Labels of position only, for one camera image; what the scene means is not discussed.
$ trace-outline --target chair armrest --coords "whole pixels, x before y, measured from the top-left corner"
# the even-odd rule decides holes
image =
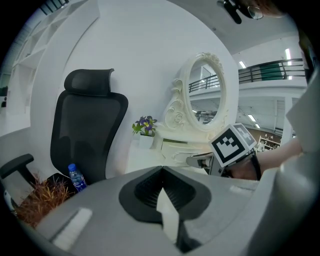
[[[34,157],[31,154],[24,154],[7,162],[0,168],[1,178],[4,179],[15,171],[25,170],[26,165],[31,163],[33,160]]]

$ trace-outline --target white mirror frame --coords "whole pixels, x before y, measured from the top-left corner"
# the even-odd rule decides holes
[[[213,120],[211,120],[207,124],[202,124],[197,120],[195,114],[193,113],[193,109],[190,101],[190,93],[189,93],[190,73],[191,73],[192,67],[198,61],[204,61],[208,63],[208,65],[212,67],[212,69],[216,73],[220,83],[221,98],[220,98],[219,108]],[[212,131],[216,127],[215,121],[221,119],[221,115],[222,115],[221,109],[223,109],[226,102],[226,93],[225,93],[226,82],[224,77],[224,71],[221,63],[219,62],[218,57],[209,52],[198,53],[195,56],[195,58],[191,58],[185,63],[185,65],[183,66],[183,69],[181,69],[180,77],[183,79],[182,83],[185,85],[184,90],[182,90],[182,95],[183,95],[183,101],[186,104],[185,112],[189,119],[189,122],[191,122],[192,126],[198,129],[199,131],[202,131],[202,132]]]
[[[207,123],[200,123],[192,110],[189,96],[189,81],[192,67],[197,61],[207,62],[217,74],[220,83],[221,98],[218,111],[214,119]],[[197,53],[195,57],[190,58],[180,69],[178,77],[172,82],[172,99],[165,108],[162,120],[158,130],[176,132],[178,137],[192,135],[201,137],[204,140],[211,140],[225,125],[225,119],[228,116],[229,108],[226,105],[228,97],[226,90],[226,80],[224,71],[219,58],[210,52]]]

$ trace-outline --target black strap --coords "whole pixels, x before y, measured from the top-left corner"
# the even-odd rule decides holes
[[[261,169],[260,169],[260,164],[259,164],[259,161],[258,161],[258,158],[256,156],[256,154],[254,154],[252,157],[251,157],[251,163],[255,169],[255,173],[256,173],[256,180],[257,181],[260,181],[261,179]]]

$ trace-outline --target office chair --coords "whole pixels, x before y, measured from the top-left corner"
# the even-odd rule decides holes
[[[88,185],[106,179],[108,153],[128,108],[128,99],[110,90],[113,71],[78,69],[66,77],[65,91],[56,104],[50,145],[51,162],[63,175],[50,176],[49,184],[60,179],[75,192],[68,178],[71,163]],[[26,167],[33,160],[31,154],[25,154],[9,161],[0,168],[1,179],[18,171],[33,186],[35,178]]]

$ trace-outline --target balcony railing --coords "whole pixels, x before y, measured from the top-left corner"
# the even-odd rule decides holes
[[[291,80],[293,77],[305,77],[303,65],[302,58],[293,58],[249,66],[239,69],[239,84],[270,80]],[[214,74],[190,83],[189,93],[219,86],[219,79]]]

